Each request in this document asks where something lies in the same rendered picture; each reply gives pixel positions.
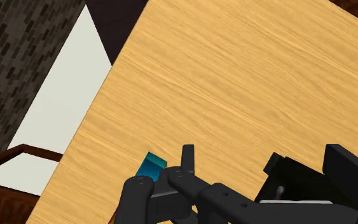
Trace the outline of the brown wooden furniture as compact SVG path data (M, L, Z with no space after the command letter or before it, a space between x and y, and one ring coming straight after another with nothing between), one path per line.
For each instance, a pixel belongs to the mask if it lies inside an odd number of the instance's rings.
M21 153L59 162L61 153L20 144L0 152L0 165ZM25 224L32 213L39 196L0 185L0 224Z

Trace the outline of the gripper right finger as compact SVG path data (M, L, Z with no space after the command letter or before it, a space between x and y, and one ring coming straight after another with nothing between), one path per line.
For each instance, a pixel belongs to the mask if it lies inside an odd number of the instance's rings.
M339 144L327 144L322 172L358 208L358 157Z

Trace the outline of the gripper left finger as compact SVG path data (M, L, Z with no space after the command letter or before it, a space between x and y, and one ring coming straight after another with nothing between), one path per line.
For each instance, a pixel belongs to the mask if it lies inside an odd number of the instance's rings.
M195 176L195 147L182 147L180 166L164 168L157 181L128 178L113 224L212 224L212 211L198 195L208 183Z

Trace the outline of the light wooden table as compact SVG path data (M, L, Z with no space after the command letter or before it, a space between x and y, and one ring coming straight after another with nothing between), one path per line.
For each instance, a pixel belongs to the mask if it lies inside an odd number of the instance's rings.
M329 0L149 0L27 224L107 224L148 152L254 198L274 152L358 156L358 18Z

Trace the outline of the teal box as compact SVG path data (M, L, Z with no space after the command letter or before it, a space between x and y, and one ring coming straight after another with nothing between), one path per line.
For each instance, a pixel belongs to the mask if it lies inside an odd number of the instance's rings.
M145 156L142 164L136 172L136 176L148 176L153 181L157 181L161 171L167 167L167 161L161 157L151 153L150 151Z

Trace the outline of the red and yellow object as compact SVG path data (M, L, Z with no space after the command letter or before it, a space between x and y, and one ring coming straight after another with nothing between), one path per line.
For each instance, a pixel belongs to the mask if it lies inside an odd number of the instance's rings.
M116 219L116 214L117 214L118 209L116 209L111 217L111 219L109 220L109 222L107 224L114 224L115 219Z

